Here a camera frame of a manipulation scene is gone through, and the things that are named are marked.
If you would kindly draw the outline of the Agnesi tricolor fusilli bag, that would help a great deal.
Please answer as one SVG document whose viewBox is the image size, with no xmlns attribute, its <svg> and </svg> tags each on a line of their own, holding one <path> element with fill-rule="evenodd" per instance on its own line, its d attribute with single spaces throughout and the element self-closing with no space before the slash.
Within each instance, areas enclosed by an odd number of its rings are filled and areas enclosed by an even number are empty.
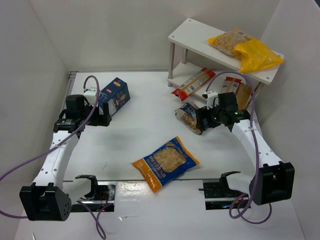
<svg viewBox="0 0 320 240">
<path fill-rule="evenodd" d="M 203 132 L 197 128 L 196 110 L 198 108 L 194 102 L 186 102 L 174 111 L 174 115 L 177 120 L 183 123 L 193 133 L 201 135 Z"/>
</svg>

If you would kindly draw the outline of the dark blue pasta box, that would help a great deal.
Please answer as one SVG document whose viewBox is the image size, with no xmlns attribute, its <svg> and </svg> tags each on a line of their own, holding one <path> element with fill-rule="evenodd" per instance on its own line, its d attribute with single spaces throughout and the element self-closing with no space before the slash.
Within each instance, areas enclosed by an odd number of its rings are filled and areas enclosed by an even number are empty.
<svg viewBox="0 0 320 240">
<path fill-rule="evenodd" d="M 127 83 L 116 77 L 100 91 L 98 98 L 99 114 L 104 114 L 103 105 L 108 103 L 109 115 L 112 117 L 130 98 Z"/>
</svg>

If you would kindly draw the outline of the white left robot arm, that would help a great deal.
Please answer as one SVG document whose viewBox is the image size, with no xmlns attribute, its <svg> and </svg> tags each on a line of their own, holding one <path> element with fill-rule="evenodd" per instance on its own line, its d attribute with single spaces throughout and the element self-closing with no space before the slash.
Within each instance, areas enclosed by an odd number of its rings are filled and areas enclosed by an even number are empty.
<svg viewBox="0 0 320 240">
<path fill-rule="evenodd" d="M 78 175 L 67 186 L 64 176 L 72 152 L 86 125 L 107 127 L 112 118 L 109 104 L 99 106 L 81 94 L 69 95 L 53 127 L 50 153 L 31 185 L 23 186 L 19 197 L 30 221 L 65 221 L 81 198 L 98 195 L 95 175 Z"/>
</svg>

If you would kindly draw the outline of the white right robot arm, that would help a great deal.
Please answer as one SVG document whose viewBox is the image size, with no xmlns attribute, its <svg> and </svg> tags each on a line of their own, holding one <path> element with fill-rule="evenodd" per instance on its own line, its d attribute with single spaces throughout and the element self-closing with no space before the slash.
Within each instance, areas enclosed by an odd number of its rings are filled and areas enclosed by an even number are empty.
<svg viewBox="0 0 320 240">
<path fill-rule="evenodd" d="M 239 191 L 247 194 L 260 206 L 288 200 L 292 197 L 295 168 L 283 162 L 269 147 L 247 110 L 228 110 L 223 107 L 196 110 L 196 126 L 209 128 L 224 125 L 240 141 L 255 168 L 254 176 L 240 171 L 221 174 L 223 192 Z"/>
</svg>

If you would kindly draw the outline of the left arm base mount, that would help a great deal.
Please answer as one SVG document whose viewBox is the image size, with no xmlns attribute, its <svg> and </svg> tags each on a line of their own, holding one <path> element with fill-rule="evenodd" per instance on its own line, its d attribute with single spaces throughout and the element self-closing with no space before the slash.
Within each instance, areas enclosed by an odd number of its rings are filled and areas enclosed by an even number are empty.
<svg viewBox="0 0 320 240">
<path fill-rule="evenodd" d="M 63 182 L 62 191 L 71 199 L 72 213 L 84 213 L 88 210 L 77 201 L 82 202 L 92 212 L 113 212 L 115 207 L 116 186 L 115 181 L 98 181 L 95 192 L 92 192 L 92 182 L 89 179 L 79 178 Z"/>
</svg>

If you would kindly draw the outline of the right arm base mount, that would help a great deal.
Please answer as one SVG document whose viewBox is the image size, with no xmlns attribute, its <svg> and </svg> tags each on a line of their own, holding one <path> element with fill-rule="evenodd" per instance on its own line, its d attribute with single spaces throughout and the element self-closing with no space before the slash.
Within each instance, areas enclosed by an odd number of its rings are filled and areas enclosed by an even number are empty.
<svg viewBox="0 0 320 240">
<path fill-rule="evenodd" d="M 205 179 L 202 181 L 202 187 L 198 189 L 204 195 L 205 209 L 228 210 L 232 202 L 242 194 L 237 190 L 228 190 L 224 192 L 219 179 Z"/>
</svg>

